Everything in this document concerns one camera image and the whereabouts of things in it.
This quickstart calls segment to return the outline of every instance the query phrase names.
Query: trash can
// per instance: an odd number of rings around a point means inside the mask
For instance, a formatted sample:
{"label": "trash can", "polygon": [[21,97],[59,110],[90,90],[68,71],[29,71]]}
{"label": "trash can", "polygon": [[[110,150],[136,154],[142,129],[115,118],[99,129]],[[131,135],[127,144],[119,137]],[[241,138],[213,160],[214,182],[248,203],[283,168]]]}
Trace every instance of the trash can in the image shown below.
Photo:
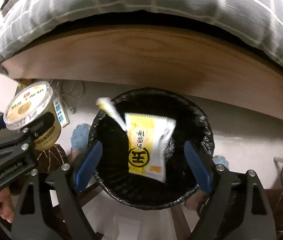
{"label": "trash can", "polygon": [[153,114],[175,119],[176,127],[164,153],[163,183],[129,173],[126,132],[100,111],[93,121],[88,144],[97,139],[103,145],[95,171],[101,187],[120,203],[144,210],[169,208],[195,193],[198,186],[184,156],[184,143],[191,140],[200,151],[212,156],[214,141],[205,113],[183,96],[160,89],[131,90],[112,101],[123,119],[124,113]]}

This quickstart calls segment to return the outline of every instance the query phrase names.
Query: floor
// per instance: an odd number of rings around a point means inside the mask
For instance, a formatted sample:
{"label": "floor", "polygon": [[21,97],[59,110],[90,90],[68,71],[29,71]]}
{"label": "floor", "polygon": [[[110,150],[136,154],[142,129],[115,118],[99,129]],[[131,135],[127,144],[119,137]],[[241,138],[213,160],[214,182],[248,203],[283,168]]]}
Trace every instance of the floor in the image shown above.
{"label": "floor", "polygon": [[[64,82],[64,91],[72,81]],[[66,97],[66,102],[76,108],[69,113],[70,124],[62,130],[57,143],[70,152],[70,137],[76,125],[91,124],[98,108],[99,97],[113,98],[137,87],[128,85],[85,82],[85,93],[80,99]],[[80,86],[72,93],[80,94]],[[208,116],[216,144],[215,155],[223,155],[230,162],[230,170],[257,172],[264,188],[280,187],[282,165],[275,164],[274,156],[283,157],[283,121],[236,106],[186,96]],[[160,240],[176,239],[169,210],[143,211],[120,204],[102,192],[83,207],[93,229],[105,234],[103,240]],[[195,212],[184,210],[192,230],[198,221]]]}

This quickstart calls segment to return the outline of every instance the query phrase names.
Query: wooden board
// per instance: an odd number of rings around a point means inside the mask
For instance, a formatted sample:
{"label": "wooden board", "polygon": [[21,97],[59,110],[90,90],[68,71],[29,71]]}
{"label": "wooden board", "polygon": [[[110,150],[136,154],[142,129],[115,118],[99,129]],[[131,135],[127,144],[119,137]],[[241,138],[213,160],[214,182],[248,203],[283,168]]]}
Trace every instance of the wooden board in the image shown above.
{"label": "wooden board", "polygon": [[245,49],[189,30],[142,25],[80,29],[32,43],[3,66],[11,78],[157,87],[283,120],[283,73]]}

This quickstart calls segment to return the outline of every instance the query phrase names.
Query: plastic cup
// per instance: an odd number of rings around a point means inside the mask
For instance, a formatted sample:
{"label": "plastic cup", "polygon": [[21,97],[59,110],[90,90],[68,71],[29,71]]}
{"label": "plastic cup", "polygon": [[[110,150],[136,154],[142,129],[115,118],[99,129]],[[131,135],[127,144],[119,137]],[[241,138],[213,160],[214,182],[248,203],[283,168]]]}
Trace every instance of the plastic cup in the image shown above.
{"label": "plastic cup", "polygon": [[9,130],[20,130],[46,112],[53,113],[53,126],[35,140],[36,150],[49,149],[61,133],[61,125],[52,101],[53,89],[48,82],[39,81],[26,87],[14,97],[4,112],[6,127]]}

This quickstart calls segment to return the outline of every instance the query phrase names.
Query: blue gripper pad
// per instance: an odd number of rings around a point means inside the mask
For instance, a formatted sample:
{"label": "blue gripper pad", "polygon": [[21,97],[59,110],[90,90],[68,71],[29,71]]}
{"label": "blue gripper pad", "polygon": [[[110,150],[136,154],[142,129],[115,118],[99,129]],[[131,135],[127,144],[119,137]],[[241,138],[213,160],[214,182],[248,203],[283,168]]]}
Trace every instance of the blue gripper pad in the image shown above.
{"label": "blue gripper pad", "polygon": [[86,189],[91,176],[94,174],[94,171],[99,163],[101,156],[102,143],[97,142],[86,157],[86,159],[83,161],[83,164],[80,166],[78,172],[75,175],[74,190],[76,193],[79,193]]}
{"label": "blue gripper pad", "polygon": [[197,184],[199,185],[199,188],[207,195],[210,195],[212,193],[211,174],[203,165],[202,160],[191,145],[190,141],[185,142],[184,153]]}

